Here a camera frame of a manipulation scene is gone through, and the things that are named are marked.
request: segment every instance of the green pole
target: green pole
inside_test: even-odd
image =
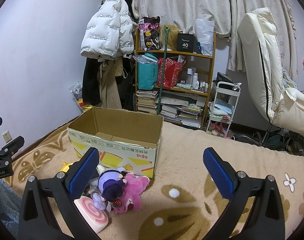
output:
[[[158,115],[160,114],[160,110],[161,110],[161,97],[162,97],[162,89],[163,89],[166,52],[167,52],[167,39],[170,29],[166,27],[164,32],[165,32],[165,46],[164,46],[163,66],[162,66],[162,77],[161,77],[161,84],[159,86],[159,103],[157,105],[157,112],[156,112]]]

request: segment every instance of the floral curtain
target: floral curtain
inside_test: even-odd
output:
[[[220,37],[231,32],[229,0],[135,0],[135,7],[142,17],[161,17],[161,25],[176,25],[184,33],[193,33],[194,19],[215,22]]]
[[[242,43],[237,33],[237,27],[243,16],[257,8],[269,7],[278,30],[277,39],[281,50],[282,67],[297,83],[298,60],[291,5],[290,0],[231,0],[232,30],[228,69],[245,71]]]

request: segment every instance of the red bag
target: red bag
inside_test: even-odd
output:
[[[161,85],[162,67],[163,67],[163,58],[161,57],[159,58],[159,75],[157,78],[158,86]],[[185,68],[185,63],[180,63],[170,58],[167,58],[165,61],[163,87],[164,88],[175,87],[176,84],[178,83],[178,79],[180,78],[184,68]]]

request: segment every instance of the white rolling cart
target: white rolling cart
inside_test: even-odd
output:
[[[214,116],[212,116],[212,113],[210,113],[210,115],[209,115],[209,120],[215,121],[215,122],[227,123],[229,125],[228,128],[227,128],[227,131],[225,133],[225,136],[224,136],[224,138],[226,138],[227,133],[228,133],[228,131],[230,129],[231,123],[233,122],[233,117],[234,117],[234,113],[235,113],[235,110],[236,110],[237,103],[239,101],[239,96],[241,94],[241,89],[238,92],[236,92],[236,91],[233,91],[233,90],[228,90],[228,89],[225,89],[225,88],[220,88],[221,84],[226,84],[226,85],[234,86],[234,84],[227,83],[227,82],[218,82],[217,86],[215,85],[215,83],[213,83],[213,84],[215,86],[214,87],[215,88],[215,98],[214,98],[214,101],[213,101],[214,105],[215,105],[215,102],[216,102],[217,93],[222,93],[222,94],[225,94],[225,95],[231,95],[231,96],[236,97],[236,103],[234,105],[233,113],[232,113],[232,116],[231,116],[230,120],[224,120],[224,119],[221,119],[221,118],[214,117]],[[209,126],[210,126],[210,121],[207,124],[206,131],[208,131]]]

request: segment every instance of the teal bag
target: teal bag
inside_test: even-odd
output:
[[[158,60],[158,58],[150,53],[145,53],[145,55]],[[156,85],[158,73],[158,64],[141,64],[138,62],[139,89],[152,90],[154,85]]]

